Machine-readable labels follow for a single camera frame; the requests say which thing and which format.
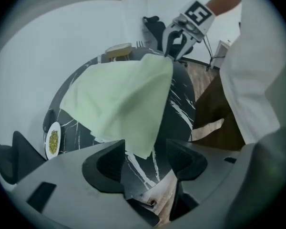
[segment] cable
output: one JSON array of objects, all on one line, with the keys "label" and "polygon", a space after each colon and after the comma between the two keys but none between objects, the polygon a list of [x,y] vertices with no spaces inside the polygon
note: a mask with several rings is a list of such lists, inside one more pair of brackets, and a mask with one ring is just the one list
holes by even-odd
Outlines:
[{"label": "cable", "polygon": [[211,48],[211,45],[210,45],[210,42],[209,42],[209,38],[208,38],[208,35],[205,35],[206,36],[206,39],[208,41],[208,44],[209,44],[209,47],[210,47],[210,50],[211,50],[211,54],[212,54],[212,57],[213,57],[213,52],[212,52],[212,48]]},{"label": "cable", "polygon": [[206,48],[207,48],[207,50],[208,50],[208,52],[209,52],[210,57],[213,58],[213,56],[212,56],[212,54],[211,54],[211,51],[209,50],[208,45],[206,45],[205,39],[204,39],[204,44],[205,44],[205,46],[206,46]]},{"label": "cable", "polygon": [[224,58],[225,56],[213,56],[209,39],[208,39],[207,35],[205,35],[205,36],[206,36],[206,39],[207,39],[207,41],[208,41],[208,43],[209,43],[209,46],[210,46],[210,48],[209,48],[208,45],[207,45],[206,42],[205,42],[205,39],[204,39],[205,47],[207,48],[207,50],[208,50],[208,52],[209,52],[209,55],[210,55],[210,62],[209,62],[209,65],[206,67],[206,71],[209,71],[209,69],[211,68],[211,63],[212,63],[213,59],[216,59],[216,58]]}]

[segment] white wall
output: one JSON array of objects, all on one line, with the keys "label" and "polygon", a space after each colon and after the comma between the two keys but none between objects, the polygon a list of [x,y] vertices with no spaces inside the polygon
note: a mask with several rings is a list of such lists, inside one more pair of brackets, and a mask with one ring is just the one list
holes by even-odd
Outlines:
[{"label": "white wall", "polygon": [[47,12],[19,30],[0,51],[0,143],[11,145],[17,130],[43,152],[42,122],[59,87],[107,48],[140,40],[144,3],[82,1]]},{"label": "white wall", "polygon": [[136,46],[145,41],[142,17],[147,15],[147,0],[122,0],[125,30],[128,42]]},{"label": "white wall", "polygon": [[[157,15],[167,26],[172,22],[172,19],[179,15],[181,7],[186,5],[191,0],[148,0],[148,16]],[[202,3],[207,3],[209,0],[200,0]],[[211,44],[213,53],[215,53],[219,40],[233,42],[239,36],[238,22],[241,18],[241,5],[230,12],[223,14],[215,19],[212,27],[208,31],[208,38]],[[204,43],[196,43],[193,51],[186,55],[187,58],[192,58],[202,62],[209,63],[210,56]]]}]

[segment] wooden floor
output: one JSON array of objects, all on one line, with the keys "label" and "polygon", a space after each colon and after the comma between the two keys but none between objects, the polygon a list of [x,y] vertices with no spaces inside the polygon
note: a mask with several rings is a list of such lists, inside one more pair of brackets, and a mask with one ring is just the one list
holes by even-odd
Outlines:
[{"label": "wooden floor", "polygon": [[[214,79],[214,77],[218,74],[217,70],[210,69],[209,71],[206,71],[205,66],[193,62],[188,63],[187,72],[193,83],[196,100],[204,92],[204,90]],[[192,140],[197,140],[208,135],[212,131],[218,129],[221,124],[222,121],[220,120],[218,122],[211,123],[202,128],[194,130],[192,132]],[[152,189],[142,194],[138,198],[135,198],[136,200],[145,203],[150,203],[152,200],[156,201],[155,207],[153,209],[150,209],[160,218],[159,223],[155,226],[156,228],[170,223],[169,215],[174,201],[176,182],[176,176],[174,175],[173,171],[170,171],[166,175],[166,177],[156,186],[154,186]]]}]

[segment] person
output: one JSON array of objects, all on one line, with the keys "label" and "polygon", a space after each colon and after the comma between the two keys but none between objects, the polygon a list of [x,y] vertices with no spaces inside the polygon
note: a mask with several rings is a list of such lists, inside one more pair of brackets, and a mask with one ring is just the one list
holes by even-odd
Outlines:
[{"label": "person", "polygon": [[193,129],[224,119],[193,143],[240,150],[286,125],[286,25],[269,0],[209,0],[220,16],[242,3],[240,36],[196,102]]}]

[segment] black chair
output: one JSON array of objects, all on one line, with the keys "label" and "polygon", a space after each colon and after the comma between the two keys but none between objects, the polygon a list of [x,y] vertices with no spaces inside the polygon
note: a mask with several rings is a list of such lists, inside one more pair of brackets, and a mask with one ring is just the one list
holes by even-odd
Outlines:
[{"label": "black chair", "polygon": [[45,161],[20,132],[14,132],[12,146],[0,144],[0,174],[9,184],[16,184]]},{"label": "black chair", "polygon": [[[150,33],[157,40],[157,43],[158,43],[157,50],[163,52],[162,37],[163,37],[163,31],[166,28],[165,24],[162,21],[159,21],[158,16],[152,16],[149,18],[143,17],[143,21],[144,21],[144,25],[146,26],[146,28],[150,31]],[[185,40],[186,40],[186,37],[184,35],[182,35],[182,42],[181,43],[185,42]],[[180,49],[181,49],[181,44],[173,44],[171,46],[169,55],[172,57],[175,57],[177,55],[177,53],[180,51]],[[189,54],[192,50],[193,50],[193,47],[191,47],[185,53],[185,55]]]}]

